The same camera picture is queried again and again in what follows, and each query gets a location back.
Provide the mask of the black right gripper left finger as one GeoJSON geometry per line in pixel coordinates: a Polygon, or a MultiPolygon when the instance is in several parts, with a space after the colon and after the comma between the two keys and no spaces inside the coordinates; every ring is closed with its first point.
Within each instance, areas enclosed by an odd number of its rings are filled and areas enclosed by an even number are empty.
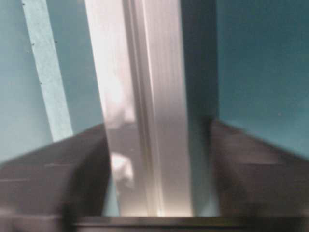
{"type": "Polygon", "coordinates": [[[111,175],[103,124],[0,167],[2,231],[73,232],[102,214],[111,175]]]}

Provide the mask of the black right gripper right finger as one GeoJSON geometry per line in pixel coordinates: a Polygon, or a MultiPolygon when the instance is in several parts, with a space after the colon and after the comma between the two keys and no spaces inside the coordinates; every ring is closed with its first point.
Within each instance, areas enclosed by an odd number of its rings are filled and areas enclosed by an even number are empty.
{"type": "Polygon", "coordinates": [[[219,120],[209,124],[219,211],[253,232],[309,229],[309,161],[219,120]]]}

